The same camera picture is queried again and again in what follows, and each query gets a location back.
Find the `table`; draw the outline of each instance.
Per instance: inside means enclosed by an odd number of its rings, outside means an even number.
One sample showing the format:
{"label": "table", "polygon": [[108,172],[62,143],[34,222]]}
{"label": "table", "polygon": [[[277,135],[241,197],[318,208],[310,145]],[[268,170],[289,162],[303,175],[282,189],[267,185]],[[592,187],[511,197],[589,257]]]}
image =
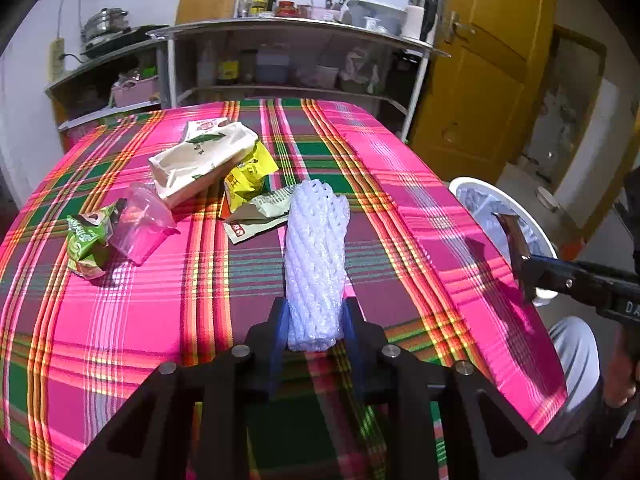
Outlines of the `table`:
{"label": "table", "polygon": [[[115,254],[87,282],[66,269],[68,214],[150,182],[146,160],[186,121],[228,117],[256,131],[280,170],[347,196],[347,295],[421,359],[472,361],[538,432],[564,402],[562,369],[507,263],[437,177],[361,108],[253,100],[158,110],[88,134],[30,197],[0,246],[0,427],[35,478],[60,479],[162,361],[207,362],[242,342],[283,294],[286,227],[231,245],[212,186],[173,209],[180,234],[143,266]],[[260,478],[380,478],[382,410],[350,389],[342,344],[288,352],[276,399],[248,413]],[[442,428],[436,424],[441,476]]]}

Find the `clear plastic cup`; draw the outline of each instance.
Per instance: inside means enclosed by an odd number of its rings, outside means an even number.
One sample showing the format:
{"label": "clear plastic cup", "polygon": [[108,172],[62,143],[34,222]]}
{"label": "clear plastic cup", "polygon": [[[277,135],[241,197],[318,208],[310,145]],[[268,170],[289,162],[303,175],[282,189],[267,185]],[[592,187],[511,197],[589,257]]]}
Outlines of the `clear plastic cup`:
{"label": "clear plastic cup", "polygon": [[120,215],[109,243],[138,265],[172,234],[174,217],[169,208],[144,184],[134,182],[127,189],[127,206]]}

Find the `metal shelf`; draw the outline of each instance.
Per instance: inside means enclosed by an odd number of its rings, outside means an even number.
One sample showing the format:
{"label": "metal shelf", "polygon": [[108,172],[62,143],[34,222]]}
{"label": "metal shelf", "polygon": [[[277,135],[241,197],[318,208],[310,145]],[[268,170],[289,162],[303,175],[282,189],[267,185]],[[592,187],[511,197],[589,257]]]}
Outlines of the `metal shelf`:
{"label": "metal shelf", "polygon": [[62,77],[60,77],[59,79],[56,79],[52,83],[49,83],[45,87],[44,91],[49,97],[51,97],[52,90],[55,90],[60,85],[70,81],[71,79],[75,78],[80,74],[88,72],[89,70],[92,70],[97,66],[104,65],[105,63],[113,61],[114,59],[118,59],[119,57],[128,56],[129,54],[133,54],[140,50],[151,48],[163,42],[164,40],[151,38],[149,40],[139,41],[138,43],[133,43],[133,44],[124,46],[123,48],[114,50],[113,52],[105,54],[104,56],[96,57],[95,59],[89,59],[84,63],[82,63],[82,65],[78,66],[76,69],[71,70],[69,72],[65,72]]}
{"label": "metal shelf", "polygon": [[345,36],[357,37],[361,40],[389,44],[396,48],[409,48],[423,54],[433,52],[439,56],[450,57],[450,54],[447,52],[434,48],[433,45],[423,41],[381,34],[380,32],[354,27],[353,25],[345,25],[344,23],[321,22],[319,20],[306,20],[303,18],[234,18],[231,20],[212,20],[158,28],[156,30],[150,30],[147,34],[158,40],[176,40],[191,34],[211,32],[214,30],[261,30],[265,28],[312,28],[315,30],[325,30],[333,34],[343,34]]}
{"label": "metal shelf", "polygon": [[237,84],[237,85],[218,85],[218,86],[206,86],[201,88],[190,88],[187,91],[178,95],[178,105],[184,101],[187,97],[195,94],[197,91],[231,91],[231,90],[286,90],[294,92],[311,92],[311,93],[324,93],[334,95],[344,95],[355,98],[370,98],[380,101],[386,101],[399,110],[403,115],[407,115],[407,109],[403,107],[399,102],[394,101],[389,97],[373,94],[356,94],[354,92],[345,92],[343,90],[335,90],[330,88],[309,88],[300,86],[286,86],[286,85],[261,85],[261,84]]}
{"label": "metal shelf", "polygon": [[69,128],[73,128],[74,126],[79,126],[80,124],[88,123],[89,121],[95,121],[96,119],[100,119],[102,117],[106,117],[109,115],[122,113],[122,112],[131,112],[133,110],[140,110],[140,108],[147,108],[149,106],[160,105],[160,101],[143,101],[141,103],[135,103],[132,105],[117,107],[105,107],[101,108],[96,112],[91,112],[90,114],[83,115],[82,117],[78,117],[76,119],[71,119],[69,121],[65,121],[64,123],[58,126],[58,131],[61,132],[63,130],[68,130]]}

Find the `plastic container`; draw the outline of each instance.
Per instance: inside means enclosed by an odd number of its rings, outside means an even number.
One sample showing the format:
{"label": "plastic container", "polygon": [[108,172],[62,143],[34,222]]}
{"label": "plastic container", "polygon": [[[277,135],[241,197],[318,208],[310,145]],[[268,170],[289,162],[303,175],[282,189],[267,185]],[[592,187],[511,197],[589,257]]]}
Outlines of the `plastic container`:
{"label": "plastic container", "polygon": [[158,76],[155,75],[142,81],[131,79],[122,85],[113,86],[111,93],[116,101],[117,107],[134,105],[156,99],[160,89],[158,86]]}
{"label": "plastic container", "polygon": [[372,18],[371,16],[367,16],[364,21],[364,28],[366,28],[367,30],[373,30],[374,32],[377,32],[381,26],[380,20],[377,18]]}
{"label": "plastic container", "polygon": [[247,48],[240,51],[240,82],[253,83],[255,80],[255,57],[258,51],[255,48]]}
{"label": "plastic container", "polygon": [[320,88],[335,88],[335,80],[340,69],[333,66],[316,66],[316,83]]}
{"label": "plastic container", "polygon": [[299,5],[298,6],[298,16],[300,18],[305,18],[306,20],[311,19],[311,11],[313,7],[310,5]]}
{"label": "plastic container", "polygon": [[[449,190],[476,219],[482,230],[507,261],[510,260],[507,237],[497,219],[492,215],[493,211],[515,213],[520,217],[522,221],[520,228],[527,239],[531,253],[548,256],[549,258],[558,257],[551,241],[547,238],[540,225],[520,204],[497,187],[476,178],[459,176],[451,181]],[[533,300],[533,305],[546,305],[557,295],[558,293],[555,291],[536,288],[536,297]]]}
{"label": "plastic container", "polygon": [[276,16],[281,18],[297,18],[298,10],[296,4],[289,0],[282,0],[276,8]]}
{"label": "plastic container", "polygon": [[158,195],[140,182],[127,189],[127,206],[120,215],[110,244],[138,265],[172,234],[174,217]]}
{"label": "plastic container", "polygon": [[349,0],[348,10],[342,17],[347,25],[365,28],[367,18],[380,20],[380,25],[392,36],[400,34],[402,24],[406,19],[406,11],[400,7],[374,2],[372,0]]}
{"label": "plastic container", "polygon": [[216,48],[212,38],[198,41],[198,61],[196,62],[196,84],[200,88],[216,83]]}
{"label": "plastic container", "polygon": [[325,9],[324,7],[312,7],[311,19],[321,22],[339,22],[340,10]]}
{"label": "plastic container", "polygon": [[284,84],[289,75],[289,53],[283,48],[261,47],[255,57],[258,83]]}

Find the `person's knee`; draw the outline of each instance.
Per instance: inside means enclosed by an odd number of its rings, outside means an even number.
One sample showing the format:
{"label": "person's knee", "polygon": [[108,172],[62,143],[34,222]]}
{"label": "person's knee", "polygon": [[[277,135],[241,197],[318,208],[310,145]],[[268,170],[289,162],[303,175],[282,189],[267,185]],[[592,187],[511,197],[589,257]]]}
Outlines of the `person's knee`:
{"label": "person's knee", "polygon": [[589,395],[600,378],[596,339],[589,325],[579,317],[560,320],[549,335],[564,370],[567,408],[572,410]]}

